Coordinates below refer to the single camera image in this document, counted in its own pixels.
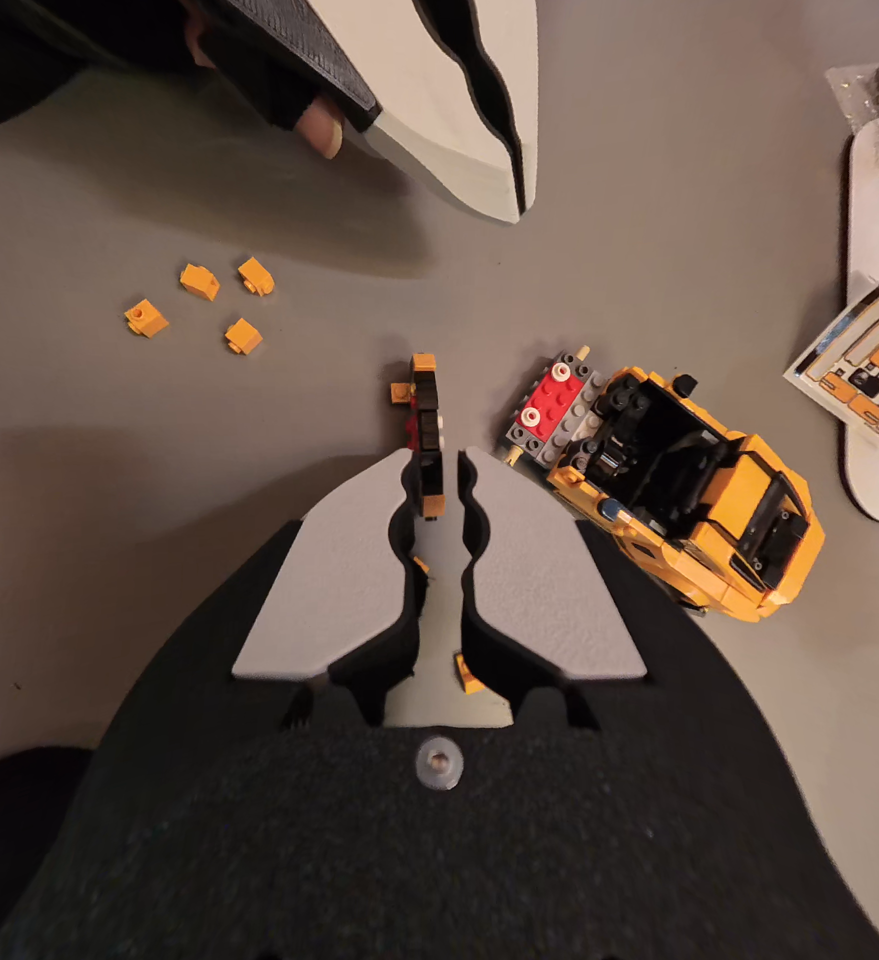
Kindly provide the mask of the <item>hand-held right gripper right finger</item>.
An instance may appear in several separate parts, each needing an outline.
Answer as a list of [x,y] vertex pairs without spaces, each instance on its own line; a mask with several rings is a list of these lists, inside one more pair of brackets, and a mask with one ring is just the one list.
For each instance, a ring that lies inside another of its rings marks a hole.
[[569,509],[480,448],[457,452],[464,506],[462,653],[517,713],[536,687],[565,699],[633,683],[647,664]]

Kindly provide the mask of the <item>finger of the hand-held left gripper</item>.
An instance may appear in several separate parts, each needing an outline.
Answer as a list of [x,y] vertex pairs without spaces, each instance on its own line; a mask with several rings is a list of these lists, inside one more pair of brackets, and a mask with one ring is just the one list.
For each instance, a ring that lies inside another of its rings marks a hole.
[[[470,176],[483,170],[485,150],[464,74],[439,38],[439,1],[318,0],[311,4],[382,107],[365,139],[390,163],[474,210]],[[521,214],[483,216],[517,221]]]
[[464,74],[485,150],[483,170],[470,176],[467,205],[480,214],[524,214],[537,193],[537,4],[439,1],[439,38]]

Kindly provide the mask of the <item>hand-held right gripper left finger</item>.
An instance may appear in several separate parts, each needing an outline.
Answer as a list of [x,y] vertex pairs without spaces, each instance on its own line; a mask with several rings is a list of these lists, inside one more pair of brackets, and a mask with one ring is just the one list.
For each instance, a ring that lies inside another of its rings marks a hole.
[[237,679],[326,677],[379,727],[418,657],[426,571],[413,560],[413,449],[395,449],[304,518],[232,663]]

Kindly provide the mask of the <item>black orange lego subassembly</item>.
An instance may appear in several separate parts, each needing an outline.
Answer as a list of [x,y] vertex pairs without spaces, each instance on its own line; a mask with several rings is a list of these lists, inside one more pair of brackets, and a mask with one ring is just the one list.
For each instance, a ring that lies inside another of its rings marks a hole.
[[408,377],[390,382],[390,402],[408,406],[406,437],[413,463],[413,497],[428,521],[445,514],[445,418],[439,414],[435,353],[410,353]]

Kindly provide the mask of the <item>person's left forearm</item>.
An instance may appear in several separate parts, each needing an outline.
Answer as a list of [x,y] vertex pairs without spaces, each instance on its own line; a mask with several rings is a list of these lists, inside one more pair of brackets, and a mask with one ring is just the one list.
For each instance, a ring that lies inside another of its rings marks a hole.
[[86,67],[185,74],[215,67],[207,17],[175,0],[0,0],[0,123]]

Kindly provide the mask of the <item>orange lego car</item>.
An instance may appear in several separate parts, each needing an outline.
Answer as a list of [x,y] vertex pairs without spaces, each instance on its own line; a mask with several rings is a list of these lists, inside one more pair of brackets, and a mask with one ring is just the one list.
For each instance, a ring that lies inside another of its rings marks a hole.
[[825,546],[808,483],[770,445],[692,400],[688,373],[604,374],[589,347],[552,353],[508,415],[528,461],[577,518],[676,604],[758,622],[794,603]]

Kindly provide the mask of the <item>person's left hand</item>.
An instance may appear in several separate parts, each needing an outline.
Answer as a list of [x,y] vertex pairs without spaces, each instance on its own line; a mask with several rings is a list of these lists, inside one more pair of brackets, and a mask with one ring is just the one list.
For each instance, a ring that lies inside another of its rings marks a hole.
[[[201,49],[201,34],[207,30],[207,16],[190,0],[181,0],[185,9],[183,40],[199,67],[215,69],[215,62]],[[343,113],[335,104],[316,95],[294,123],[294,131],[324,158],[335,158],[343,142]]]

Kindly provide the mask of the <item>sticker sheet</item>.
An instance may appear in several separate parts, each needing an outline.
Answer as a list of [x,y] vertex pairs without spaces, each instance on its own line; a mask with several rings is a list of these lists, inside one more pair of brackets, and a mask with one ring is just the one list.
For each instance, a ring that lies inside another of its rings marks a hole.
[[854,432],[879,437],[879,281],[854,270],[854,300],[782,377]]

